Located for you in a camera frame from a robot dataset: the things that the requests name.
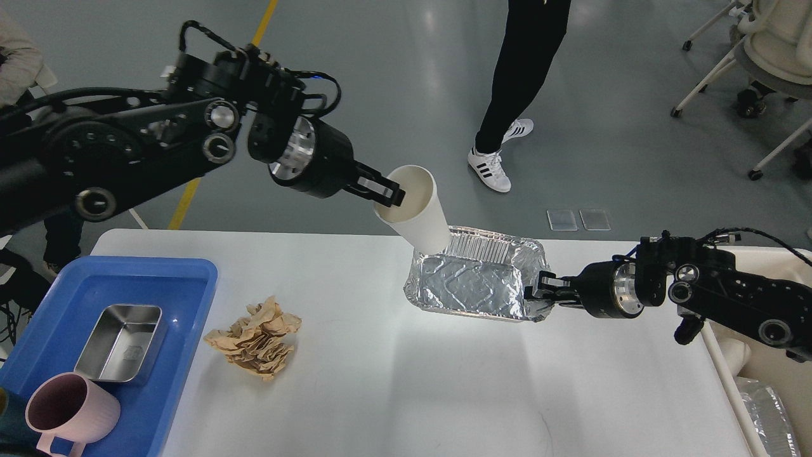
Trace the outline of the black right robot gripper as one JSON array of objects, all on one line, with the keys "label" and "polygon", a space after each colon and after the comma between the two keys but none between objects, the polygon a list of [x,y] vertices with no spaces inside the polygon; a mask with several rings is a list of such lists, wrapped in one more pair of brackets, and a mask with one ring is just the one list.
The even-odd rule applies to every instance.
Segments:
[{"label": "black right robot gripper", "polygon": [[537,295],[544,296],[525,293],[524,302],[530,310],[581,309],[582,306],[596,318],[633,319],[644,309],[635,288],[635,278],[636,267],[631,262],[592,263],[577,277],[557,277],[554,272],[540,271]]}]

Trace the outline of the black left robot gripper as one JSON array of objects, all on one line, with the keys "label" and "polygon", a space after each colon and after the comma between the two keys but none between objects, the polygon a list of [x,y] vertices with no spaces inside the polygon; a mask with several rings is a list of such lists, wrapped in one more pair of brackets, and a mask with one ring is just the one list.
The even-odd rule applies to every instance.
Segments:
[{"label": "black left robot gripper", "polygon": [[299,116],[282,156],[269,165],[277,185],[327,199],[340,190],[386,208],[401,206],[400,184],[353,158],[349,138],[321,119]]}]

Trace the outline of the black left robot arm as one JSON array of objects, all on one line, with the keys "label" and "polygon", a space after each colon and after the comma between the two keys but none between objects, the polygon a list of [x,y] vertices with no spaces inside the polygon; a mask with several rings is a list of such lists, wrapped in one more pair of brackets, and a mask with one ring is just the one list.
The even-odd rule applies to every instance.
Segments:
[{"label": "black left robot arm", "polygon": [[319,199],[344,190],[403,203],[403,188],[354,159],[349,138],[323,121],[341,96],[305,92],[306,80],[332,76],[285,69],[192,20],[179,50],[162,91],[70,89],[2,111],[3,236],[63,211],[109,220],[205,176],[234,159],[247,112],[247,151],[276,184]]}]

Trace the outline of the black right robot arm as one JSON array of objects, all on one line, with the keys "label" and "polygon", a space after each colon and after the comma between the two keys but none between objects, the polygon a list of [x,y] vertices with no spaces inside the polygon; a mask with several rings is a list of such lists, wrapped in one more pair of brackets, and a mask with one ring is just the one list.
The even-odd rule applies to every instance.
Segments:
[{"label": "black right robot arm", "polygon": [[625,255],[591,263],[575,277],[542,271],[524,299],[586,310],[601,319],[633,319],[666,300],[678,306],[678,344],[693,341],[710,319],[792,361],[810,361],[810,287],[737,269],[722,243],[736,242],[743,227],[719,228],[700,238],[663,231],[642,237]]}]

